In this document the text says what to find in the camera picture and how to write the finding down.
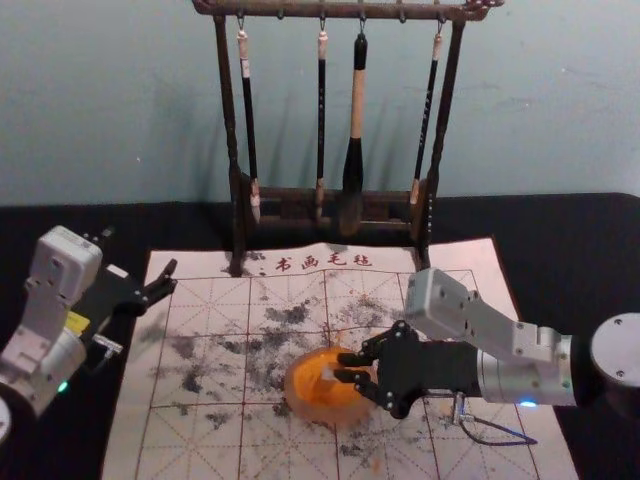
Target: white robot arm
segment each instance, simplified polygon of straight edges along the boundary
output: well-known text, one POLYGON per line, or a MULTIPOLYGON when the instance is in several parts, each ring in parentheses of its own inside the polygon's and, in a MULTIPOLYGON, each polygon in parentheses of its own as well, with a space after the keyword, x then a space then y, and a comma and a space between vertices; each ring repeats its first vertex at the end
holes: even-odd
POLYGON ((142 315, 171 294, 176 267, 170 262, 147 286, 127 272, 102 268, 100 237, 80 236, 58 226, 38 241, 25 282, 22 320, 0 354, 0 444, 35 421, 82 366, 94 345, 104 349, 101 368, 122 346, 102 333, 113 314, 142 315))

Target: teal wall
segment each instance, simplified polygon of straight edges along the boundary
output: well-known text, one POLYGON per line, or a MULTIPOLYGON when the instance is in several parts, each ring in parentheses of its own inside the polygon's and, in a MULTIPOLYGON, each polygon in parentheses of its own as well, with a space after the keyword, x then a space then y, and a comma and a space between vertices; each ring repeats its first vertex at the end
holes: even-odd
MULTIPOLYGON (((640 194, 639 17, 633 0, 512 0, 469 24, 442 194, 640 194)), ((314 184, 318 26, 246 20, 262 184, 314 184)), ((366 188, 409 187, 434 28, 366 25, 366 188)), ((327 22, 325 176, 334 187, 357 29, 327 22)), ((231 19, 246 169, 236 33, 231 19)), ((0 204, 225 200, 226 164, 213 23, 190 2, 0 0, 0 204)))

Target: cable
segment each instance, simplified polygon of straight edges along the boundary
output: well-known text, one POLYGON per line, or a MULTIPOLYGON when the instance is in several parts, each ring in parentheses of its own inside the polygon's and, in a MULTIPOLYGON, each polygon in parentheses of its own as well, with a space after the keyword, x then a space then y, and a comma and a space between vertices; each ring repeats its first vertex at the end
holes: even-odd
POLYGON ((501 430, 505 433, 508 433, 509 435, 513 435, 514 437, 522 438, 522 441, 518 441, 518 442, 488 442, 472 434, 467 429, 467 427, 465 427, 464 422, 461 420, 459 425, 460 425, 460 428, 462 428, 462 431, 467 435, 467 437, 469 437, 474 442, 479 443, 480 445, 486 445, 488 447, 514 447, 517 445, 536 445, 538 443, 538 441, 534 438, 528 437, 523 433, 510 430, 507 427, 498 425, 497 423, 489 422, 488 420, 483 420, 482 418, 476 418, 476 417, 473 417, 473 421, 482 423, 483 425, 487 425, 488 427, 501 430))

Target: black tablecloth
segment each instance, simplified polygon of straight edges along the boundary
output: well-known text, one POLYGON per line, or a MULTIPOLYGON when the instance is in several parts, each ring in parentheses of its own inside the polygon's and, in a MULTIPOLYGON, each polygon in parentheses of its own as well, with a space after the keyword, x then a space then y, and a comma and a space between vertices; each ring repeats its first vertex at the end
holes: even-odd
MULTIPOLYGON (((36 239, 62 224, 77 232, 114 225, 108 261, 143 278, 150 249, 229 249, 226 205, 153 204, 0 209, 0 344, 24 304, 22 284, 36 239)), ((621 194, 457 198, 439 201, 435 242, 493 236, 522 318, 562 333, 589 335, 607 318, 640 312, 640 199, 621 194)), ((252 248, 339 241, 315 232, 262 231, 252 248)), ((398 235, 356 237, 388 245, 398 235)), ((115 340, 132 324, 116 319, 115 340)), ((18 463, 23 478, 99 478, 124 362, 98 378, 74 378, 37 427, 18 463)), ((640 478, 640 428, 604 402, 556 408, 582 478, 640 478)))

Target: orange dish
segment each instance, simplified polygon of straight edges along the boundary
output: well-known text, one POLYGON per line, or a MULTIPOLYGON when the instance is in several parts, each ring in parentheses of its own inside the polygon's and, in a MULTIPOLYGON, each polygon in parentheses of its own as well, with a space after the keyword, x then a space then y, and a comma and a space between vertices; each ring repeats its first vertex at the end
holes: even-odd
MULTIPOLYGON (((338 353, 353 353, 342 347, 321 348, 298 358, 285 376, 285 398, 299 417, 316 422, 348 426, 365 418, 375 404, 353 388, 353 384, 323 379, 325 369, 344 368, 338 364, 338 353)), ((372 369, 366 370, 374 378, 372 369)))

